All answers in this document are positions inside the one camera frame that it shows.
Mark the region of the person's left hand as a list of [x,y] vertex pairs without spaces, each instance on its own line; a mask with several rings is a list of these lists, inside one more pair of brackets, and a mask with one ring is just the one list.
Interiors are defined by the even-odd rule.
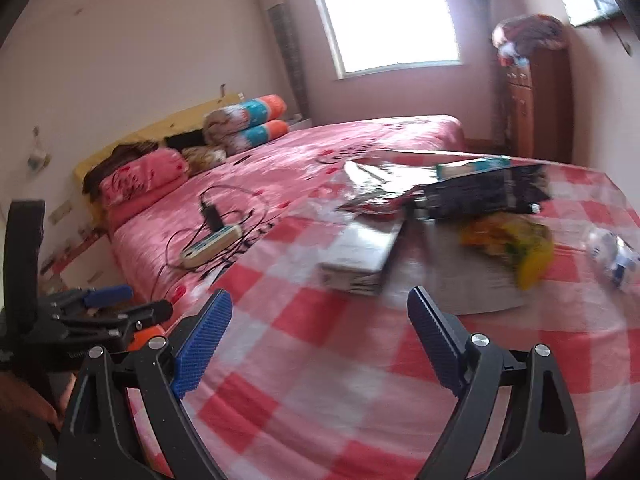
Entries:
[[60,430],[70,396],[76,382],[72,373],[50,376],[53,400],[48,401],[23,379],[11,372],[1,373],[1,408],[3,411],[23,411]]

